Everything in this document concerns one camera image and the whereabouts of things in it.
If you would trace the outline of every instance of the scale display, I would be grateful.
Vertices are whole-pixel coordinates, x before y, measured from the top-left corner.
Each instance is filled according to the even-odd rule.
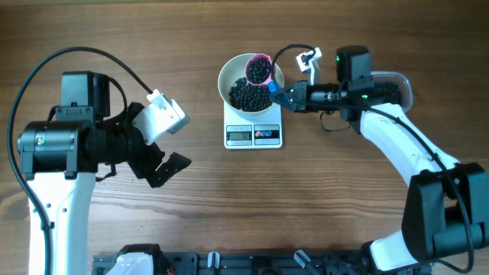
[[[251,133],[250,132],[234,132],[229,133],[230,141],[250,141]]]
[[[282,147],[280,106],[252,117],[241,117],[224,105],[224,146],[228,149],[272,149]]]

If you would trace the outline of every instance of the pink scoop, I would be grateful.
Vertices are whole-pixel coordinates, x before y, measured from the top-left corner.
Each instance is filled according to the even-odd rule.
[[[251,85],[253,86],[263,86],[263,85],[267,85],[268,83],[272,82],[272,73],[275,73],[275,70],[271,70],[271,74],[268,76],[268,78],[263,81],[262,83],[259,83],[259,84],[255,84],[253,82],[251,82],[250,80],[248,80],[248,68],[250,66],[250,63],[252,61],[255,61],[257,59],[260,59],[260,58],[266,58],[268,60],[268,62],[270,63],[270,65],[272,64],[272,59],[271,57],[269,57],[268,55],[264,54],[264,53],[257,53],[255,54],[254,56],[252,56],[250,58],[250,60],[248,60],[248,62],[246,63],[246,82],[247,83],[250,83]]]

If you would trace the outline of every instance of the wood grain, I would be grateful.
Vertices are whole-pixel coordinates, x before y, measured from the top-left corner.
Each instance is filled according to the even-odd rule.
[[[165,251],[293,251],[358,248],[400,228],[406,187],[384,155],[352,130],[326,134],[318,115],[283,112],[282,150],[229,151],[222,143],[216,83],[240,53],[274,54],[308,43],[322,48],[323,79],[335,81],[334,54],[368,45],[375,70],[406,74],[412,122],[447,153],[489,170],[489,18],[485,1],[174,2],[0,8],[0,144],[24,78],[49,53],[85,45],[127,63],[152,89],[175,98],[192,121],[157,143],[193,159],[163,188],[150,189],[126,165],[97,184],[89,213],[89,257],[125,244]],[[280,60],[287,82],[302,79],[293,53]],[[92,70],[116,78],[128,101],[144,90],[111,61],[71,53],[42,69],[22,99],[15,136],[44,120],[60,100],[61,73]],[[112,114],[121,110],[112,96]],[[341,127],[337,116],[326,118]],[[26,274],[26,196],[0,150],[0,274]],[[100,167],[100,173],[106,173]],[[465,255],[454,257],[465,264]],[[473,274],[487,274],[489,252]],[[437,267],[436,273],[447,274]]]

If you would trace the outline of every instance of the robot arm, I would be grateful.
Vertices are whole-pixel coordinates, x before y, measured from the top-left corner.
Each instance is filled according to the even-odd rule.
[[[460,164],[409,121],[404,114],[412,104],[409,81],[399,73],[371,72],[366,47],[337,50],[339,85],[318,84],[312,72],[320,56],[318,48],[301,53],[298,67],[311,73],[311,80],[285,88],[271,83],[270,100],[292,112],[340,111],[358,134],[382,150],[409,188],[402,231],[364,246],[371,262],[368,273],[395,273],[466,251],[470,270],[473,250],[489,244],[484,170],[476,163]],[[445,196],[457,199],[458,206],[446,208]]]
[[[31,122],[18,139],[21,172],[43,206],[29,202],[31,246],[29,274],[44,274],[44,233],[37,211],[50,221],[52,274],[86,274],[89,205],[99,163],[128,162],[138,179],[162,186],[190,160],[164,152],[154,143],[163,133],[179,131],[189,121],[174,100],[154,90],[149,106],[132,102],[118,123],[109,116],[107,77],[98,73],[64,73],[56,121]],[[147,260],[139,260],[145,266]]]

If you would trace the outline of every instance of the black cable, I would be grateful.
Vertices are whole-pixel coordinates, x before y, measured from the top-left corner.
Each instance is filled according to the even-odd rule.
[[[450,183],[450,187],[455,194],[455,197],[458,201],[458,207],[460,208],[460,212],[462,215],[462,219],[464,221],[464,227],[465,227],[465,237],[467,239],[467,247],[468,247],[468,261],[467,261],[467,266],[464,269],[461,269],[459,267],[454,266],[453,264],[450,264],[444,260],[434,260],[435,262],[438,262],[440,264],[443,264],[447,266],[448,268],[458,272],[458,273],[468,273],[472,270],[472,267],[474,266],[474,242],[472,240],[472,232],[470,229],[470,225],[468,223],[468,214],[467,214],[467,209],[465,207],[465,202],[463,198],[461,197],[461,193],[458,190],[457,185],[455,184],[454,180],[449,174],[449,171],[447,170],[446,166],[443,164],[443,162],[439,159],[439,156],[437,153],[433,152],[431,148],[426,144],[426,142],[407,124],[405,124],[403,121],[400,120],[400,118],[396,118],[393,115],[390,115],[386,112],[382,112],[381,110],[377,110],[375,108],[367,107],[367,106],[356,106],[356,105],[323,105],[315,102],[310,102],[310,103],[305,103],[302,102],[303,104],[307,105],[314,105],[315,107],[320,107],[320,108],[345,108],[345,109],[356,109],[360,111],[366,111],[366,112],[374,112],[379,115],[383,115],[386,118],[389,118],[390,120],[396,122],[397,124],[403,126],[420,144],[423,146],[430,155],[430,157],[438,164],[440,169],[442,170],[443,176],[448,180]]]
[[[308,60],[311,59],[312,57],[314,57],[314,55],[316,54],[316,49],[314,49],[313,46],[306,45],[306,44],[290,44],[289,46],[286,46],[285,48],[279,50],[277,52],[277,54],[275,54],[274,60],[272,61],[272,67],[270,70],[272,80],[277,85],[278,85],[278,83],[277,83],[277,80],[275,79],[275,63],[277,62],[278,58],[280,57],[280,55],[282,55],[283,52],[285,52],[286,50],[289,50],[289,49],[293,49],[293,48],[304,48],[304,49],[312,50],[313,54],[311,54],[311,56],[308,58]]]
[[[345,84],[347,83],[347,79],[343,79],[341,83],[339,83],[339,86],[338,86],[338,90],[336,91],[340,96],[343,92],[343,87],[345,86]]]
[[[15,177],[17,177],[17,180],[21,184],[22,189],[24,192],[27,194],[28,198],[32,202],[34,208],[37,210],[37,213],[40,218],[40,226],[41,230],[44,232],[44,255],[45,255],[45,263],[44,263],[44,274],[45,275],[51,275],[51,270],[52,270],[52,247],[51,247],[51,235],[50,235],[50,230],[51,230],[51,225],[49,222],[49,218],[47,217],[47,213],[44,211],[44,208],[42,207],[39,198],[34,194],[30,186],[27,184],[27,182],[24,180],[22,177],[21,171],[18,168],[17,162],[15,160],[15,155],[14,155],[14,145],[13,145],[13,132],[14,132],[14,121],[15,121],[15,114],[17,113],[17,108],[18,105],[21,101],[21,98],[28,87],[29,83],[31,80],[34,78],[36,73],[42,68],[46,63],[54,59],[55,57],[58,57],[62,54],[65,53],[71,53],[71,52],[76,52],[76,51],[83,51],[83,52],[90,52],[90,53],[97,53],[100,55],[103,55],[104,57],[109,58],[110,60],[116,62],[119,66],[121,66],[124,70],[126,70],[148,93],[152,93],[151,89],[149,89],[146,84],[144,84],[141,79],[127,66],[125,65],[122,61],[120,61],[118,58],[112,56],[110,53],[106,53],[103,50],[98,50],[95,48],[91,47],[70,47],[66,48],[63,50],[58,50],[55,53],[52,53],[50,56],[46,57],[44,60],[42,60],[29,74],[27,79],[24,81],[22,84],[22,87],[19,89],[17,96],[15,97],[14,104],[12,106],[12,110],[10,113],[10,118],[8,120],[8,126],[7,126],[7,150],[8,150],[8,159],[10,160],[10,164],[12,166],[12,169],[14,171]]]
[[[110,81],[110,83],[112,83],[115,88],[117,88],[119,90],[119,92],[121,93],[121,96],[122,96],[122,101],[124,102],[124,109],[122,110],[122,112],[120,112],[118,115],[116,115],[115,117],[113,118],[109,118],[107,120],[104,120],[102,121],[103,124],[117,124],[117,123],[121,123],[122,121],[124,121],[124,118],[128,112],[128,100],[125,98],[125,93],[124,93],[124,90],[122,89],[121,85],[119,84],[119,82],[117,82],[117,80],[113,79],[112,77],[109,77],[108,80]]]
[[[351,128],[351,125],[349,125],[348,127],[345,127],[345,128],[339,128],[339,129],[328,129],[325,127],[325,125],[322,123],[322,116],[326,114],[326,112],[322,112],[321,115],[319,116],[319,123],[321,124],[321,129],[323,131],[325,131],[326,133],[330,133],[330,132],[333,132],[333,131],[344,131],[344,130],[348,130],[349,128]]]
[[[60,107],[59,105],[55,105],[51,107],[51,110],[49,111],[49,115],[47,116],[47,121],[51,122],[54,118],[54,115],[56,114],[56,108]]]
[[[117,175],[117,171],[115,170],[115,164],[111,164],[110,165],[110,172],[107,173],[103,178],[96,176],[95,181],[97,183],[100,183],[101,181],[103,181],[103,180],[105,180],[111,176],[115,176],[115,175]]]

